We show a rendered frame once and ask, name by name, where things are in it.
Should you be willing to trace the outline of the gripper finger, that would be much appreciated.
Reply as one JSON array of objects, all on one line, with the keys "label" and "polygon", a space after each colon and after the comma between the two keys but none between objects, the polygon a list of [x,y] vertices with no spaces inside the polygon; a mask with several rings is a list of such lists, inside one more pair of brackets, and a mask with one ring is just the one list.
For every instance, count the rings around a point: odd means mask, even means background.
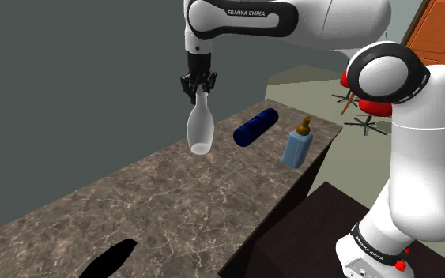
[{"label": "gripper finger", "polygon": [[196,92],[198,89],[198,77],[196,75],[192,77],[191,73],[188,73],[187,75],[182,76],[180,81],[183,91],[190,97],[190,103],[195,105]]},{"label": "gripper finger", "polygon": [[214,89],[216,79],[217,79],[217,74],[215,72],[209,72],[206,74],[205,91],[207,93],[210,93],[210,91]]}]

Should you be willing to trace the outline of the clear glass bottle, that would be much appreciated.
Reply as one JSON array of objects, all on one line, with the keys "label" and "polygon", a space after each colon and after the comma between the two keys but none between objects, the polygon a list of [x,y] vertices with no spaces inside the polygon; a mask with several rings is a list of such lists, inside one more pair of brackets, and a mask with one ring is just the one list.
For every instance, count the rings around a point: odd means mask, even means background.
[{"label": "clear glass bottle", "polygon": [[214,121],[208,107],[208,93],[196,92],[195,106],[187,121],[187,141],[195,155],[207,154],[213,143]]}]

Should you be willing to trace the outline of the dark blue cylinder bottle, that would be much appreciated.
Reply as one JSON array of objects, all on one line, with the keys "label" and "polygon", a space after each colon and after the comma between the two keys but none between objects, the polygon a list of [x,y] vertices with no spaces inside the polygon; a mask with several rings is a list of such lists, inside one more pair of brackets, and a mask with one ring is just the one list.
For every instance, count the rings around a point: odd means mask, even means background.
[{"label": "dark blue cylinder bottle", "polygon": [[233,140],[240,147],[247,147],[263,135],[279,119],[273,108],[267,108],[245,122],[233,132]]}]

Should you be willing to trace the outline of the light blue soap dispenser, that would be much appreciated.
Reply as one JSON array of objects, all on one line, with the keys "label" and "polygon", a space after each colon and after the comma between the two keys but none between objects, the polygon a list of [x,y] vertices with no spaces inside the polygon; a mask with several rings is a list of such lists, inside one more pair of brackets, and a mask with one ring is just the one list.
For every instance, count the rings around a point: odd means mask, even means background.
[{"label": "light blue soap dispenser", "polygon": [[282,162],[292,168],[302,165],[311,147],[314,135],[311,133],[310,121],[311,116],[305,117],[288,136]]}]

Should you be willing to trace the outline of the red swivel chair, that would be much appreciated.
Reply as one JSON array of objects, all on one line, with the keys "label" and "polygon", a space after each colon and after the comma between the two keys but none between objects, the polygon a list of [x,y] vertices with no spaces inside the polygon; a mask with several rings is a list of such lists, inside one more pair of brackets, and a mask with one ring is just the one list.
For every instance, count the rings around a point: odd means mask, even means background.
[{"label": "red swivel chair", "polygon": [[344,88],[348,89],[348,92],[345,96],[339,96],[339,95],[334,95],[332,94],[333,97],[338,98],[337,102],[341,103],[341,102],[345,102],[345,106],[343,108],[343,110],[341,111],[341,115],[343,115],[347,109],[349,108],[349,106],[352,104],[353,106],[357,107],[359,100],[356,98],[356,96],[352,93],[352,91],[349,89],[348,86],[348,82],[347,82],[347,74],[346,71],[343,72],[343,74],[341,75],[340,78],[340,85]]},{"label": "red swivel chair", "polygon": [[383,135],[387,135],[386,132],[375,127],[375,122],[371,119],[375,117],[390,117],[392,115],[392,105],[390,103],[381,103],[370,100],[359,100],[359,108],[368,115],[365,121],[354,118],[355,122],[345,122],[348,126],[362,126],[364,128],[364,136],[368,135],[369,130],[374,130]]}]

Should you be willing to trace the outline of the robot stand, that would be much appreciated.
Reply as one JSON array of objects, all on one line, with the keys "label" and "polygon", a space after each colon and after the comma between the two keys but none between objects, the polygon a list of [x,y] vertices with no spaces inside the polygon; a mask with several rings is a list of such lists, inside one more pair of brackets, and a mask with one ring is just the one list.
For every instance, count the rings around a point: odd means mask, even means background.
[{"label": "robot stand", "polygon": [[387,188],[366,209],[325,182],[256,242],[245,278],[445,278],[445,258],[394,225]]}]

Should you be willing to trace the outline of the black elongated object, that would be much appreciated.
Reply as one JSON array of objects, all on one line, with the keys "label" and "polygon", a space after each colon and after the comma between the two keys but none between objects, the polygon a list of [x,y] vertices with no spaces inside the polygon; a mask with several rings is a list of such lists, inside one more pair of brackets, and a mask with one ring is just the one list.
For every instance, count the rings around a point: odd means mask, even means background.
[{"label": "black elongated object", "polygon": [[79,278],[109,278],[123,265],[137,244],[133,239],[124,239],[111,246],[95,258]]}]

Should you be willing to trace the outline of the orange wooden cabinet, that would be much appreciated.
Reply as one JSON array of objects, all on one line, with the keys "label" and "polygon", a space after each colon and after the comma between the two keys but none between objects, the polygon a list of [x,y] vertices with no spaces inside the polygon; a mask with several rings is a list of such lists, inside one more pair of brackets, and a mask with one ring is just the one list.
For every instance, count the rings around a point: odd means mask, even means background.
[{"label": "orange wooden cabinet", "polygon": [[445,65],[445,0],[426,0],[405,45],[426,65]]}]

